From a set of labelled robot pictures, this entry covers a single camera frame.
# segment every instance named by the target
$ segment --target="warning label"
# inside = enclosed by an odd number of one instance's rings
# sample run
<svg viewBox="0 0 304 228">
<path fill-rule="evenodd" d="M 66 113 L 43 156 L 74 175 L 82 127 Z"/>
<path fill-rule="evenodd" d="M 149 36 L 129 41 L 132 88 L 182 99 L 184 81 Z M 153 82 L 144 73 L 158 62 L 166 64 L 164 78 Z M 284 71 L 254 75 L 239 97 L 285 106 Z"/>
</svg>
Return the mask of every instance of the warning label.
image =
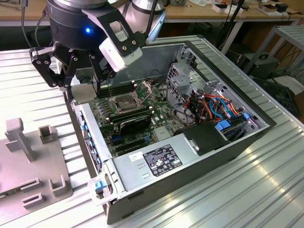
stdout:
<svg viewBox="0 0 304 228">
<path fill-rule="evenodd" d="M 156 177 L 182 165 L 170 144 L 145 153 L 143 157 Z"/>
</svg>

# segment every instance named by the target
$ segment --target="metal shelf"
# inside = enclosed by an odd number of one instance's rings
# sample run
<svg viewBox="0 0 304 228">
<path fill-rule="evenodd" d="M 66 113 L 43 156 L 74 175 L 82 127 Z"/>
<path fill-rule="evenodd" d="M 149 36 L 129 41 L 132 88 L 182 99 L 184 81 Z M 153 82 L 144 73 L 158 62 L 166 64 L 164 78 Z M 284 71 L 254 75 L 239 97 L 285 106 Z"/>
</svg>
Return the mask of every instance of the metal shelf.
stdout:
<svg viewBox="0 0 304 228">
<path fill-rule="evenodd" d="M 250 60 L 246 68 L 244 69 L 244 72 L 248 74 L 254 63 L 257 61 L 257 59 L 260 57 L 262 52 L 265 50 L 265 48 L 268 46 L 268 44 L 272 41 L 273 37 L 275 35 L 279 35 L 281 39 L 277 42 L 277 44 L 274 46 L 274 48 L 271 50 L 270 55 L 274 55 L 276 51 L 279 49 L 279 47 L 282 45 L 284 40 L 290 42 L 297 48 L 304 50 L 304 26 L 274 26 L 256 54 L 253 56 L 253 58 Z M 300 63 L 294 67 L 292 70 L 292 73 L 298 69 L 300 66 L 304 64 L 304 61 L 300 61 Z"/>
<path fill-rule="evenodd" d="M 304 227 L 303 124 L 207 40 L 188 36 L 161 38 L 156 43 L 184 40 L 202 51 L 277 126 L 235 160 L 107 226 L 103 208 L 94 205 L 87 190 L 88 170 L 60 91 L 41 80 L 27 50 L 0 52 L 0 109 L 7 106 L 0 124 L 18 110 L 18 116 L 27 116 L 27 127 L 34 129 L 41 122 L 56 125 L 74 191 L 70 198 L 1 228 Z M 208 79 L 214 79 L 204 65 L 197 68 Z"/>
</svg>

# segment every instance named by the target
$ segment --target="wooden desk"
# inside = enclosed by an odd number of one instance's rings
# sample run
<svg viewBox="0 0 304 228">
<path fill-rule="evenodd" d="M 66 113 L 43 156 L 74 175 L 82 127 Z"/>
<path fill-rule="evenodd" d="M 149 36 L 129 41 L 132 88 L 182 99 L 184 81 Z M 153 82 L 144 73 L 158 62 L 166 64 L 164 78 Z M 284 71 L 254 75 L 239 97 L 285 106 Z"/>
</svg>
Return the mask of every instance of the wooden desk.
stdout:
<svg viewBox="0 0 304 228">
<path fill-rule="evenodd" d="M 250 9 L 238 14 L 235 21 L 287 21 L 289 17 L 268 16 L 256 9 L 257 5 L 249 5 Z M 217 13 L 212 9 L 211 5 L 201 7 L 190 1 L 187 2 L 186 7 L 168 6 L 166 7 L 166 22 L 216 22 L 226 20 L 226 13 Z M 304 17 L 300 14 L 291 15 L 291 21 L 299 20 Z"/>
<path fill-rule="evenodd" d="M 36 26 L 37 21 L 42 15 L 42 10 L 45 8 L 46 0 L 28 0 L 28 7 L 25 13 L 25 25 Z M 217 13 L 210 5 L 201 7 L 188 1 L 185 7 L 168 6 L 166 7 L 167 23 L 184 23 L 184 22 L 223 22 L 227 18 L 226 13 Z M 243 22 L 247 21 L 291 21 L 291 25 L 297 25 L 303 15 L 294 14 L 287 16 L 267 16 L 256 9 L 256 5 L 250 5 L 248 11 L 243 11 L 235 19 L 233 27 L 223 49 L 222 53 L 226 53 L 236 37 Z M 18 4 L 0 3 L 0 26 L 20 26 L 21 11 Z M 49 21 L 45 20 L 41 25 L 49 25 Z"/>
</svg>

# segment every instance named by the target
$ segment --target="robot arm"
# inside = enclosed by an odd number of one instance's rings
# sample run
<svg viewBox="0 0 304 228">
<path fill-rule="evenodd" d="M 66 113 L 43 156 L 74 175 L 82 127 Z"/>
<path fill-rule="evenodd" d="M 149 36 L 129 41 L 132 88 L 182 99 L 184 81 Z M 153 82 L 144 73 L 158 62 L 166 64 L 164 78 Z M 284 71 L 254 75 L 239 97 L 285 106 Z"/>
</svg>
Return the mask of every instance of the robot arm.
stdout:
<svg viewBox="0 0 304 228">
<path fill-rule="evenodd" d="M 31 48 L 31 61 L 50 87 L 66 91 L 69 101 L 74 97 L 70 84 L 77 69 L 93 68 L 98 96 L 101 82 L 140 58 L 150 29 L 156 38 L 165 16 L 158 0 L 135 0 L 119 9 L 106 0 L 47 0 L 46 11 L 54 45 Z M 146 27 L 145 33 L 139 32 Z M 59 74 L 49 68 L 51 57 L 62 63 Z M 101 69 L 103 58 L 107 65 Z"/>
</svg>

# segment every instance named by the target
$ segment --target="blue latch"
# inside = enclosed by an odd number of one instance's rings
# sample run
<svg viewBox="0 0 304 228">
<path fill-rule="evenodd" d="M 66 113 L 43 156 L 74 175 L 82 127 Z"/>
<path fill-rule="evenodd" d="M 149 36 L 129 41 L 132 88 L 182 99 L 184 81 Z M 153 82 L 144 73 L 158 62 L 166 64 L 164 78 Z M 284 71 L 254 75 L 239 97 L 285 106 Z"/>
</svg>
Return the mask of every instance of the blue latch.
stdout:
<svg viewBox="0 0 304 228">
<path fill-rule="evenodd" d="M 248 119 L 250 118 L 250 115 L 249 115 L 248 113 L 244 113 L 244 114 L 243 114 L 243 117 L 244 117 L 246 120 L 248 120 Z"/>
<path fill-rule="evenodd" d="M 81 122 L 81 130 L 83 130 L 84 129 L 84 126 L 85 126 L 85 121 L 83 120 L 82 122 Z"/>
<path fill-rule="evenodd" d="M 230 127 L 231 125 L 228 123 L 228 121 L 227 120 L 223 120 L 223 121 L 220 121 L 220 122 L 218 122 L 217 123 L 217 127 L 218 127 L 218 129 L 221 131 L 221 130 L 223 130 L 223 129 L 225 129 L 225 128 L 228 128 L 228 127 Z"/>
<path fill-rule="evenodd" d="M 104 189 L 106 186 L 107 186 L 107 184 L 106 184 L 105 180 L 95 181 L 95 190 Z"/>
</svg>

